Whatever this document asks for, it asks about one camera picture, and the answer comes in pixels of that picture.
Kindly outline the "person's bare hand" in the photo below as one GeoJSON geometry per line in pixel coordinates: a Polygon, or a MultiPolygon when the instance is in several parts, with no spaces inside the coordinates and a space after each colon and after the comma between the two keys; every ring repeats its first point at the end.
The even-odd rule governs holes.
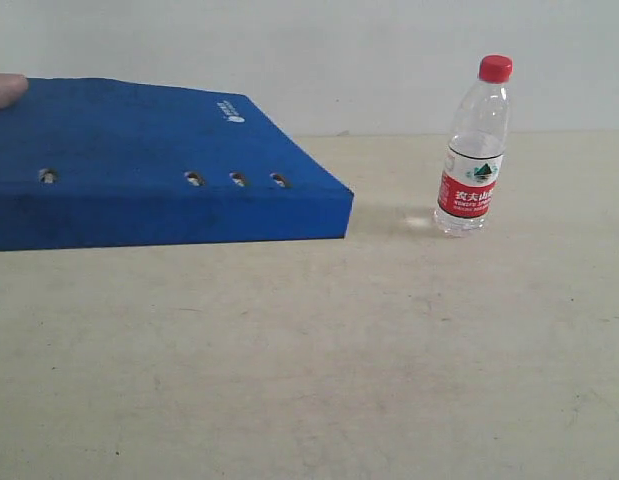
{"type": "Polygon", "coordinates": [[[28,91],[29,82],[22,74],[0,73],[0,109],[18,102],[28,91]]]}

